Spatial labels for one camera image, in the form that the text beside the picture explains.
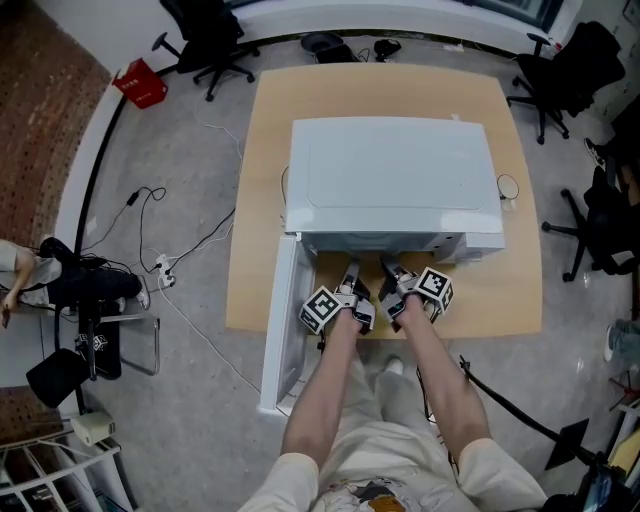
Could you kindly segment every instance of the floor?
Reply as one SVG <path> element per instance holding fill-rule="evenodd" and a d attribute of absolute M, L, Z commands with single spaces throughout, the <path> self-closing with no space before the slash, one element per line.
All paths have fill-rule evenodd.
<path fill-rule="evenodd" d="M 349 40 L 358 52 L 374 39 Z M 433 42 L 403 39 L 397 62 L 463 69 L 495 76 L 506 94 L 517 65 L 476 49 L 444 51 Z M 264 48 L 245 64 L 254 70 L 312 64 L 298 42 Z M 98 176 L 88 219 L 97 228 L 85 245 L 106 231 L 127 198 L 139 187 L 166 187 L 166 198 L 149 201 L 144 217 L 143 247 L 179 255 L 207 234 L 234 206 L 239 158 L 224 126 L 244 144 L 257 83 L 244 78 L 225 81 L 213 103 L 204 101 L 205 84 L 194 87 L 189 76 L 170 74 L 166 100 L 148 110 L 128 105 L 113 134 Z M 554 127 L 547 142 L 536 141 L 537 112 L 514 106 L 513 116 L 529 166 L 539 220 L 571 225 L 560 197 L 563 187 L 581 197 L 593 164 L 583 137 L 606 141 L 609 129 L 585 113 L 568 119 L 571 139 Z M 95 248 L 113 260 L 138 259 L 142 197 L 127 209 L 109 237 Z M 228 223 L 218 232 L 223 237 Z M 230 235 L 190 255 L 177 269 L 177 285 L 167 297 L 240 369 L 254 385 L 261 382 L 264 334 L 225 328 L 225 297 Z M 626 318 L 629 277 L 582 273 L 565 284 L 561 274 L 572 262 L 576 243 L 562 235 L 541 235 L 544 311 L 539 335 L 484 340 L 456 340 L 452 355 L 464 354 L 477 376 L 534 418 L 553 429 L 589 418 L 585 445 L 604 448 L 616 401 L 607 378 L 622 362 L 602 359 L 605 328 Z M 152 251 L 143 254 L 147 267 Z M 585 258 L 588 267 L 589 258 Z M 157 282 L 147 277 L 149 287 Z M 256 413 L 258 395 L 235 376 L 174 311 L 160 293 L 152 294 L 151 311 L 162 318 L 162 372 L 149 378 L 128 368 L 120 380 L 89 383 L 87 391 L 115 418 L 116 439 L 136 500 L 146 510 L 233 510 L 257 488 L 278 455 L 284 418 Z M 131 358 L 151 358 L 143 330 L 123 334 Z M 380 343 L 381 352 L 402 351 L 399 343 Z M 513 419 L 483 396 L 495 439 L 538 478 L 550 493 L 574 490 L 584 473 L 579 463 L 544 472 L 552 443 Z"/>

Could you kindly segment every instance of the power strip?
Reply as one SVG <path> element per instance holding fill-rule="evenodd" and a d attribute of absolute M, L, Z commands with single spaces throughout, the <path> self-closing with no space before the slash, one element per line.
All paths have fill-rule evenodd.
<path fill-rule="evenodd" d="M 176 276 L 171 270 L 171 265 L 167 260 L 167 255 L 162 254 L 156 259 L 156 263 L 160 265 L 160 279 L 162 279 L 163 287 L 174 286 L 176 284 Z"/>

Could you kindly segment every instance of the plug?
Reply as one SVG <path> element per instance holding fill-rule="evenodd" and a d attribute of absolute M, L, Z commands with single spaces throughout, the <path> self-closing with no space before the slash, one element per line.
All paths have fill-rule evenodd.
<path fill-rule="evenodd" d="M 133 194 L 131 194 L 131 197 L 127 199 L 127 206 L 131 206 L 133 203 L 135 203 L 139 196 L 140 196 L 140 191 L 136 190 Z"/>

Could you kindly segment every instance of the chair base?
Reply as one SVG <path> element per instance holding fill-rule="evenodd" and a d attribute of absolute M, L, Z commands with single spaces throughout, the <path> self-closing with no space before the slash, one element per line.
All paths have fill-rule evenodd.
<path fill-rule="evenodd" d="M 569 138 L 569 129 L 562 122 L 562 112 L 545 105 L 533 88 L 519 76 L 516 76 L 511 83 L 516 87 L 518 85 L 522 85 L 531 96 L 507 96 L 507 105 L 509 105 L 509 107 L 511 107 L 512 102 L 516 102 L 524 103 L 525 105 L 533 105 L 538 109 L 538 115 L 540 118 L 540 135 L 536 139 L 538 144 L 544 144 L 544 129 L 547 115 L 551 117 L 551 119 L 553 119 L 560 128 L 562 128 L 562 138 Z"/>
<path fill-rule="evenodd" d="M 548 222 L 545 221 L 540 226 L 540 229 L 542 229 L 542 231 L 544 231 L 545 233 L 548 233 L 550 231 L 555 231 L 556 233 L 563 233 L 565 235 L 574 236 L 578 239 L 578 250 L 576 251 L 576 257 L 573 260 L 573 266 L 571 268 L 571 272 L 565 272 L 564 274 L 562 274 L 562 280 L 565 283 L 570 283 L 571 281 L 574 281 L 576 278 L 578 269 L 580 268 L 580 263 L 582 263 L 584 251 L 587 248 L 587 244 L 585 242 L 585 236 L 583 235 L 583 233 L 585 233 L 585 230 L 586 230 L 587 221 L 582 215 L 582 213 L 580 213 L 580 210 L 578 209 L 578 205 L 576 204 L 573 196 L 571 195 L 571 192 L 568 189 L 566 188 L 562 189 L 560 191 L 560 195 L 564 197 L 569 203 L 569 207 L 571 208 L 571 213 L 573 213 L 573 217 L 575 218 L 576 224 L 578 227 L 568 228 L 564 226 L 554 226 L 553 224 L 549 224 Z M 601 268 L 595 263 L 591 266 L 591 269 L 601 270 Z"/>
<path fill-rule="evenodd" d="M 208 68 L 205 68 L 204 70 L 202 70 L 200 73 L 198 73 L 196 76 L 193 77 L 193 83 L 197 85 L 200 83 L 200 79 L 203 76 L 213 73 L 213 77 L 211 78 L 211 82 L 209 83 L 209 89 L 207 89 L 207 95 L 205 97 L 205 99 L 208 102 L 213 101 L 213 98 L 214 98 L 213 89 L 215 88 L 218 81 L 220 80 L 222 73 L 224 73 L 227 70 L 235 71 L 237 73 L 242 73 L 244 75 L 247 75 L 247 82 L 249 83 L 255 82 L 256 77 L 251 71 L 234 64 L 236 60 L 241 59 L 242 57 L 246 57 L 249 54 L 253 55 L 254 57 L 258 57 L 260 55 L 260 50 L 258 50 L 255 47 L 242 48 L 239 51 L 231 54 L 229 56 L 229 59 L 224 64 L 214 64 L 212 66 L 209 66 Z"/>

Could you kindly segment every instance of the hand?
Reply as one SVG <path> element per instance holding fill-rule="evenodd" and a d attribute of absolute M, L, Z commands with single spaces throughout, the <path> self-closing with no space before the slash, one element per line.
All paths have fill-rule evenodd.
<path fill-rule="evenodd" d="M 18 308 L 18 296 L 13 292 L 7 293 L 4 299 L 2 299 L 0 306 L 2 309 L 8 309 L 10 312 L 15 311 Z"/>

